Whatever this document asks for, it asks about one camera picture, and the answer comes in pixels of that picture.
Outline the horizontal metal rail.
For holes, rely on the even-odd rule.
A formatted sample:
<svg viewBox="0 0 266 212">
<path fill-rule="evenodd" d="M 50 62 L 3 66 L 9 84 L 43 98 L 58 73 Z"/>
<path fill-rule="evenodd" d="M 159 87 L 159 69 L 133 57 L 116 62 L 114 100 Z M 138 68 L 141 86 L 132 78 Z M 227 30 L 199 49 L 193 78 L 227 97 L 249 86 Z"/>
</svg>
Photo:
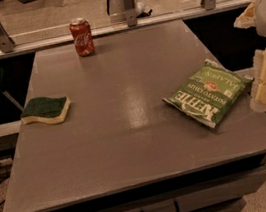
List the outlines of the horizontal metal rail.
<svg viewBox="0 0 266 212">
<path fill-rule="evenodd" d="M 117 25 L 99 27 L 93 29 L 93 37 L 98 38 L 100 36 L 112 35 L 118 32 L 124 32 L 127 30 L 135 30 L 136 28 L 142 28 L 142 26 L 160 24 L 170 22 L 171 20 L 188 20 L 189 18 L 201 17 L 212 15 L 213 13 L 225 12 L 231 9 L 243 8 L 248 6 L 250 2 L 254 0 L 230 0 L 224 2 L 218 2 L 213 10 L 205 10 L 203 7 L 188 8 L 188 10 L 177 11 L 171 14 L 141 18 L 137 21 L 135 27 L 128 27 L 123 22 Z M 64 44 L 70 44 L 73 41 L 73 37 L 69 35 L 51 37 L 50 39 L 22 43 L 22 45 L 14 46 L 12 52 L 5 53 L 0 50 L 0 59 L 9 58 L 11 56 L 29 54 L 35 51 L 52 49 L 53 47 L 63 46 Z"/>
</svg>

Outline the red soda can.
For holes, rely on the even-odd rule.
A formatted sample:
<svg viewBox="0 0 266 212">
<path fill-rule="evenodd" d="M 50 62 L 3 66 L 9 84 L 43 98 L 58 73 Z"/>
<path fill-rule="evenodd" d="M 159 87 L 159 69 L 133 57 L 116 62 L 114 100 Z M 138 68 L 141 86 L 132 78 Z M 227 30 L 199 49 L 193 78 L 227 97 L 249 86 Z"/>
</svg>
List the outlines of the red soda can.
<svg viewBox="0 0 266 212">
<path fill-rule="evenodd" d="M 73 35 L 76 52 L 81 56 L 93 54 L 95 45 L 93 44 L 90 24 L 84 18 L 74 18 L 70 22 L 69 30 Z"/>
</svg>

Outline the green Kettle chips bag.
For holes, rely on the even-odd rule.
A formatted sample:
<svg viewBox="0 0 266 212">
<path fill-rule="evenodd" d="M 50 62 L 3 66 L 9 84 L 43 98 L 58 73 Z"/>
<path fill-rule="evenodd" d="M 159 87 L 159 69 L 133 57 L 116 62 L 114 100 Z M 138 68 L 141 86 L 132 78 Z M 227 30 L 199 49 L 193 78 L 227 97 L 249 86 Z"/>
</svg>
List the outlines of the green Kettle chips bag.
<svg viewBox="0 0 266 212">
<path fill-rule="evenodd" d="M 163 100 L 206 127 L 215 129 L 252 82 L 251 76 L 239 75 L 206 59 L 199 71 Z"/>
</svg>

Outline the middle metal railing bracket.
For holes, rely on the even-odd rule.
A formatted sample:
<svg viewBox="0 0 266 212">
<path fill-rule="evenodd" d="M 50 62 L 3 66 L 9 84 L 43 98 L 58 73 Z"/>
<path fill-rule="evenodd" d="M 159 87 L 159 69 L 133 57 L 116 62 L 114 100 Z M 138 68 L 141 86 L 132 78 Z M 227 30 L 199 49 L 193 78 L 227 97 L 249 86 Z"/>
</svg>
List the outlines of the middle metal railing bracket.
<svg viewBox="0 0 266 212">
<path fill-rule="evenodd" d="M 129 28 L 135 27 L 135 25 L 137 25 L 135 0 L 123 0 L 123 1 L 126 13 L 127 25 Z"/>
</svg>

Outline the green and yellow sponge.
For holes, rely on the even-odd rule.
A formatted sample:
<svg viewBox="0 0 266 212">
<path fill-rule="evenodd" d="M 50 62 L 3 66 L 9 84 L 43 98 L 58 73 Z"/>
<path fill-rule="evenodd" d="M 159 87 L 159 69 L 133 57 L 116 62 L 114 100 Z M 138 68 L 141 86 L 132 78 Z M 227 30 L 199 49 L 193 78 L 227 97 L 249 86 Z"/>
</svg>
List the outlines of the green and yellow sponge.
<svg viewBox="0 0 266 212">
<path fill-rule="evenodd" d="M 70 107 L 70 100 L 62 97 L 38 97 L 30 99 L 20 116 L 24 124 L 39 122 L 44 124 L 64 123 Z"/>
</svg>

